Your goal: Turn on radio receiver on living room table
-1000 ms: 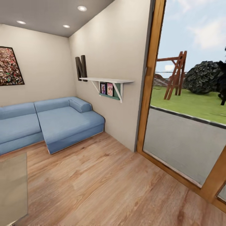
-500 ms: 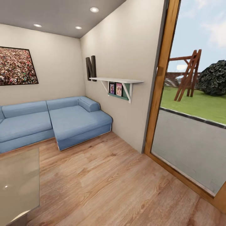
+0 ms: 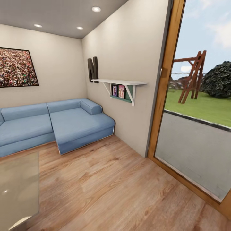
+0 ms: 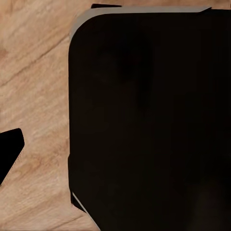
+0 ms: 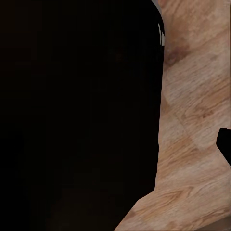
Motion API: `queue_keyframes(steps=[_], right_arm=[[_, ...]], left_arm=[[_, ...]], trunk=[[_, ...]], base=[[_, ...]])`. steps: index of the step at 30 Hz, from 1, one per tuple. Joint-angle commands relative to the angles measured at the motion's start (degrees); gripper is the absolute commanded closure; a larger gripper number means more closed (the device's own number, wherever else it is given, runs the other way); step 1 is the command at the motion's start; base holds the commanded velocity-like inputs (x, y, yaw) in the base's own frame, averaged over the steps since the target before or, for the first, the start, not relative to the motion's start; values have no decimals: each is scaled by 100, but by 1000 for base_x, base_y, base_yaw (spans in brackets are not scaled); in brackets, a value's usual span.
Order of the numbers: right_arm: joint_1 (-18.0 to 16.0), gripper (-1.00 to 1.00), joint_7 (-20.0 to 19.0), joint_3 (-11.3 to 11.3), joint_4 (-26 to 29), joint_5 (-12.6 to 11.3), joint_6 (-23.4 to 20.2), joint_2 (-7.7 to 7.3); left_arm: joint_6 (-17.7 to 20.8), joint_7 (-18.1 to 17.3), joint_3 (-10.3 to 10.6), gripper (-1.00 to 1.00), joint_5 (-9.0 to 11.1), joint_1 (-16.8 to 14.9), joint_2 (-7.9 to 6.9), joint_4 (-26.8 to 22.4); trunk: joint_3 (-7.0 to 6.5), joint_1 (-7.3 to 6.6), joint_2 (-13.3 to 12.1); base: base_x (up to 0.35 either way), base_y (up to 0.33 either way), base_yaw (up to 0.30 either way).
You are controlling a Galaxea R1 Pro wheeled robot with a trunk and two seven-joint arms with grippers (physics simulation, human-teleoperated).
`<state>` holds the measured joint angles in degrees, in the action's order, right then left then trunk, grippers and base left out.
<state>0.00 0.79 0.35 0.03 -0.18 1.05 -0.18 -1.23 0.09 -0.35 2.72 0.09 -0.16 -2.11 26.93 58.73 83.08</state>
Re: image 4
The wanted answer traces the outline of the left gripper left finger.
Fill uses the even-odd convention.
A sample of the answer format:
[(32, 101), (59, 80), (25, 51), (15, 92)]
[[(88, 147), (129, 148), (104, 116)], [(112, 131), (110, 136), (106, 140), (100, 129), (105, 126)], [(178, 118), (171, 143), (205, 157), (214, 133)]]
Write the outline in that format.
[(20, 128), (0, 133), (0, 185), (25, 145)]

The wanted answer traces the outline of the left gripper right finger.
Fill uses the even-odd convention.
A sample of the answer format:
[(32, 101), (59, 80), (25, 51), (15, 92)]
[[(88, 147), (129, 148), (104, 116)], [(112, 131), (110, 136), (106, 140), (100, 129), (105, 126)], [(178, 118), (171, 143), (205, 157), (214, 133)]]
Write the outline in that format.
[(220, 128), (216, 145), (231, 166), (231, 129)]

